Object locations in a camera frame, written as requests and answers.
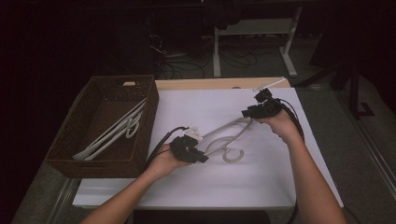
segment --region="dark background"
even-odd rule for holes
[[[197,46],[193,50],[199,52],[200,36],[211,35],[210,27],[201,26],[202,12],[196,9],[180,14],[172,10],[149,14],[81,10],[110,2],[113,7],[136,3],[1,2],[0,209],[6,211],[2,223],[12,220],[70,105],[91,76],[158,73],[154,62],[157,54],[149,48],[147,17],[153,19],[155,33],[169,45],[190,46],[193,42]],[[396,111],[392,91],[396,84],[394,7],[388,1],[332,1],[330,5],[306,7],[298,33],[323,34],[312,64],[328,67],[344,55],[352,55],[361,74]],[[257,10],[247,15],[256,18],[261,13]],[[183,38],[177,39],[173,28],[184,30]]]

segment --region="black cable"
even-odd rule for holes
[[[172,75],[170,76],[170,78],[168,78],[168,75],[166,74],[166,79],[173,79],[173,78],[175,77],[175,73],[176,73],[177,71],[175,70],[175,67],[174,67],[174,66],[172,66],[172,65],[170,65],[170,64],[168,64],[168,63],[164,63],[164,64],[163,64],[163,67],[165,68],[165,73],[167,73],[167,71],[166,71],[166,65],[169,66],[169,67],[172,69]]]
[[[233,44],[229,44],[229,42],[226,41],[226,45],[224,47],[235,48],[241,52],[244,52],[246,56],[248,56],[248,55],[258,55],[259,56],[259,55],[265,55],[265,54],[274,52],[274,50],[279,49],[279,47],[283,46],[284,42],[285,42],[284,40],[279,41],[279,43],[276,43],[276,45],[273,48],[271,48],[268,51],[263,52],[263,53],[255,53],[255,51],[257,49],[259,49],[260,46],[263,44],[262,41],[259,42],[259,44],[257,44],[256,46],[252,47],[252,49],[250,49],[248,52],[244,52],[243,50],[240,49],[240,46],[242,46],[243,44],[239,44],[239,46],[237,47]]]
[[[144,171],[146,171],[149,167],[149,165],[151,164],[151,162],[154,160],[154,158],[156,156],[158,156],[157,152],[158,150],[160,150],[161,146],[165,143],[166,140],[168,140],[168,138],[172,135],[172,133],[174,133],[177,130],[187,130],[188,128],[185,127],[177,127],[174,130],[172,130],[171,132],[167,133],[163,139],[161,139],[161,141],[158,143],[158,145],[154,148],[154,150],[152,150],[151,154],[149,155],[146,164],[145,164],[145,168]]]
[[[358,219],[358,217],[344,204],[344,209],[355,219],[355,221],[358,224],[361,224],[361,221]]]
[[[253,54],[251,54],[251,52],[246,53],[242,50],[239,50],[242,53],[242,55],[241,55],[241,54],[239,54],[238,49],[233,49],[232,46],[230,46],[230,48],[227,49],[227,51],[231,55],[233,55],[233,57],[235,57],[235,59],[246,59],[248,61],[248,56],[250,56],[250,57],[253,57],[257,61],[257,58]]]
[[[291,213],[291,216],[290,216],[290,218],[289,218],[288,224],[293,223],[294,220],[297,218],[298,210],[299,210],[299,209],[298,209],[298,204],[297,204],[297,201],[296,201],[296,204],[294,205],[293,212]]]
[[[186,55],[177,56],[177,57],[165,57],[165,60],[168,61],[169,63],[175,63],[175,62],[178,62],[178,63],[191,63],[191,62],[196,61],[196,59],[190,57],[187,54]]]
[[[285,100],[280,100],[280,101],[283,102],[283,103],[286,103],[286,104],[293,110],[294,116],[295,116],[296,119],[300,122],[300,120],[298,119],[297,112],[296,112],[296,110],[294,109],[294,107],[293,107],[289,102],[287,102],[287,101],[285,101]]]
[[[164,151],[162,151],[162,152],[159,152],[159,153],[157,153],[157,154],[155,155],[154,158],[156,158],[156,157],[158,157],[159,155],[163,154],[164,152],[167,152],[167,151],[170,151],[170,150],[171,150],[171,149],[166,149],[166,150],[164,150]]]
[[[208,57],[207,60],[206,60],[206,62],[205,62],[203,65],[198,65],[198,64],[196,64],[196,63],[192,63],[193,61],[195,61],[195,60],[197,60],[197,59],[193,59],[193,60],[190,60],[190,61],[168,62],[168,63],[192,63],[192,64],[194,64],[194,65],[197,66],[197,67],[205,68],[205,67],[209,64],[209,62],[210,62],[211,59],[212,59],[212,57]]]
[[[242,62],[240,62],[241,64],[245,64],[245,65],[247,65],[247,66],[251,66],[251,65],[254,65],[254,64],[256,64],[257,63],[257,57],[255,56],[255,55],[252,55],[252,54],[248,54],[248,55],[246,55],[246,56],[241,56],[241,55],[238,55],[237,54],[237,51],[232,51],[232,50],[230,50],[230,49],[227,49],[227,51],[231,54],[231,55],[233,55],[233,57],[235,58],[235,59],[244,59],[245,61],[246,61],[246,63],[242,63]]]
[[[163,65],[163,78],[168,79],[168,71],[166,71],[166,64]]]
[[[194,65],[194,66],[196,66],[198,68],[197,69],[188,69],[188,68],[182,68],[182,67],[174,66],[174,65],[172,65],[172,66],[177,68],[177,69],[183,70],[183,71],[196,71],[196,70],[200,69],[202,74],[203,74],[203,78],[205,78],[205,70],[204,70],[203,67],[201,67],[201,66],[199,66],[198,64],[195,64],[195,63],[184,63],[184,64]]]
[[[227,56],[226,56],[225,54],[223,54],[223,53],[219,53],[219,55],[221,56],[220,58],[221,58],[225,63],[227,63],[228,65],[230,65],[230,66],[232,66],[232,67],[236,67],[236,68],[247,68],[247,67],[250,66],[250,64],[243,64],[243,63],[240,63],[240,62],[238,62],[238,61],[236,61],[236,60],[233,60],[233,59],[227,57]],[[232,63],[230,63],[230,62],[239,63],[239,64],[241,64],[241,66],[232,64]]]

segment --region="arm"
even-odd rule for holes
[[[289,115],[282,110],[275,117],[257,121],[269,124],[273,132],[288,145],[297,201],[304,222],[347,223],[332,190]]]
[[[125,189],[96,208],[81,223],[124,223],[140,199],[157,180],[171,174],[177,167],[187,165],[175,159],[169,145],[163,145],[148,169]]]

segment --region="person's left hand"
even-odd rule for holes
[[[161,179],[170,175],[176,168],[186,165],[190,165],[190,163],[178,161],[174,157],[169,144],[163,144],[145,173],[153,175],[155,179]]]

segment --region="table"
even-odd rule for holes
[[[266,18],[259,20],[242,20],[235,25],[229,25],[226,30],[219,30],[214,27],[214,77],[221,77],[220,60],[219,60],[219,36],[221,35],[263,35],[263,34],[286,34],[287,38],[285,44],[279,48],[280,55],[285,63],[288,73],[291,77],[296,77],[297,72],[289,56],[289,50],[292,39],[297,28],[297,24],[303,7],[312,6],[316,4],[323,4],[327,0],[251,0],[241,1],[241,10],[254,7],[294,7],[294,13],[287,18]],[[200,8],[204,9],[205,4],[201,3],[135,3],[123,2],[122,4],[110,4],[105,7],[88,7],[87,11],[105,11],[106,13],[117,13],[125,11],[154,11],[154,10],[169,10],[169,9],[188,9]]]
[[[190,113],[198,111],[201,116],[194,117],[194,122],[205,122],[205,119],[219,109],[231,111],[230,113],[240,114],[239,111],[231,109],[237,105],[239,108],[243,104],[253,104],[255,95],[252,88],[258,88],[264,83],[268,85],[279,78],[233,78],[233,79],[205,79],[205,80],[172,80],[157,81],[160,90],[160,103],[157,118],[152,134],[152,144],[156,144],[161,139],[162,134],[169,131],[166,123],[181,122],[186,123],[192,120]],[[293,104],[300,122],[304,128],[305,142],[310,150],[319,170],[328,181],[335,197],[341,206],[343,203],[335,188],[326,164],[321,157],[315,137],[310,130],[304,111],[292,88],[287,88],[288,81],[278,83],[278,87],[272,88],[271,92],[275,97],[285,99]],[[230,90],[224,88],[249,88],[240,90]],[[183,102],[183,108],[192,108],[193,105],[199,107],[179,113],[177,118],[170,118],[174,110],[169,106],[172,101],[179,101],[188,96],[190,101]],[[222,101],[217,102],[219,107],[205,107],[199,103],[200,98],[231,97],[236,99],[242,97],[246,101]],[[218,126],[224,122],[220,117],[211,119],[200,131],[207,133],[208,126]],[[243,135],[244,141],[236,143],[250,143],[251,150],[246,150],[244,158],[237,162],[228,164],[221,160],[219,154],[211,156],[204,164],[194,164],[187,169],[176,170],[170,176],[158,181],[152,186],[142,199],[138,208],[140,209],[274,209],[289,208],[294,206],[295,191],[290,169],[289,152],[286,146],[274,134],[268,126],[258,123],[252,125],[248,134]],[[266,146],[263,150],[253,150],[257,147],[255,143],[260,142],[260,146]],[[109,197],[128,185],[132,179],[83,179],[78,188],[74,206],[95,207],[107,200]]]

